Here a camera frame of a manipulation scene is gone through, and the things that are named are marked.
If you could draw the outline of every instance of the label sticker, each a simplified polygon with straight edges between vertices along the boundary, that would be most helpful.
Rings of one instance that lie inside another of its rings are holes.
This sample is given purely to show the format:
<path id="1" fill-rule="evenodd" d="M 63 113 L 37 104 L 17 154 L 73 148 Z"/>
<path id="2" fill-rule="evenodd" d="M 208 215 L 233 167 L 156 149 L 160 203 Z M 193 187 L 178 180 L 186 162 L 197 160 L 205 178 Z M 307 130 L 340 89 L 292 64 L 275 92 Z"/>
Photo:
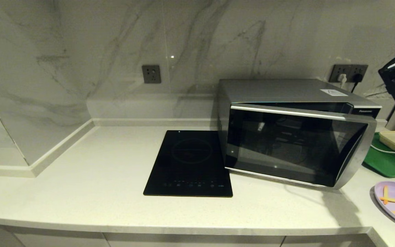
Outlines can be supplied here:
<path id="1" fill-rule="evenodd" d="M 320 90 L 325 92 L 326 94 L 330 94 L 331 96 L 348 96 L 335 89 L 320 89 Z"/>

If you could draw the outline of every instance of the cooking zone circle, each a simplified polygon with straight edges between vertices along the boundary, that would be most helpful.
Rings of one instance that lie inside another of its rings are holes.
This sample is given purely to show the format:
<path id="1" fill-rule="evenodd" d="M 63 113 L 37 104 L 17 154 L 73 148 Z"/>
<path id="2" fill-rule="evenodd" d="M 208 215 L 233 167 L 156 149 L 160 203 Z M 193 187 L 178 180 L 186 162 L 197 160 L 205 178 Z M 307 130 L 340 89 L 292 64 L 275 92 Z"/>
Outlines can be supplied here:
<path id="1" fill-rule="evenodd" d="M 212 153 L 211 145 L 197 138 L 182 140 L 171 148 L 171 156 L 185 164 L 198 164 L 206 161 Z"/>

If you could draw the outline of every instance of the green cutting board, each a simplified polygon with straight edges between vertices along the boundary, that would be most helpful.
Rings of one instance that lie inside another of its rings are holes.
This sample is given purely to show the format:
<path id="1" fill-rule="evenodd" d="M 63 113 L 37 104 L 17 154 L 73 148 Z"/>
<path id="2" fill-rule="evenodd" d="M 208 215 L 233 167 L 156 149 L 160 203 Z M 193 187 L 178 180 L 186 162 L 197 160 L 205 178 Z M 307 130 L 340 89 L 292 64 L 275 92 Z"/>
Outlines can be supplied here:
<path id="1" fill-rule="evenodd" d="M 380 150 L 394 152 L 379 139 L 379 133 L 375 133 L 371 144 Z M 395 178 L 395 153 L 383 153 L 370 147 L 364 163 L 386 178 Z"/>

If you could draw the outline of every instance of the microwave oven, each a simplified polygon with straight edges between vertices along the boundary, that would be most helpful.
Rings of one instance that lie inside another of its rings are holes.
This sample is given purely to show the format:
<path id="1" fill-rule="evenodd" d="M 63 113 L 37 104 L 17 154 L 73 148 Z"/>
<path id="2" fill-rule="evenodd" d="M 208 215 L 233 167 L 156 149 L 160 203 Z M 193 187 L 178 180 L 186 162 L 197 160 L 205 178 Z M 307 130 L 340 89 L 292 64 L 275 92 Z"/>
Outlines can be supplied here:
<path id="1" fill-rule="evenodd" d="M 381 106 L 319 80 L 220 80 L 229 170 L 339 189 L 362 164 Z"/>

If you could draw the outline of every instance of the microwave door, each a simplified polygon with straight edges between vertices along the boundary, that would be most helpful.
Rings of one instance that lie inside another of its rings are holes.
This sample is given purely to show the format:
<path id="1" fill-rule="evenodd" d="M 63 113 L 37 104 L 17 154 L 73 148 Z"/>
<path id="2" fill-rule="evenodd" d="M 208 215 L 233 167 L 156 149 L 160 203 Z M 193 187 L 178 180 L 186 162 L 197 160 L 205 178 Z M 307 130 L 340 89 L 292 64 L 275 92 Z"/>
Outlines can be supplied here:
<path id="1" fill-rule="evenodd" d="M 362 115 L 233 103 L 232 170 L 339 189 L 364 160 L 376 120 Z"/>

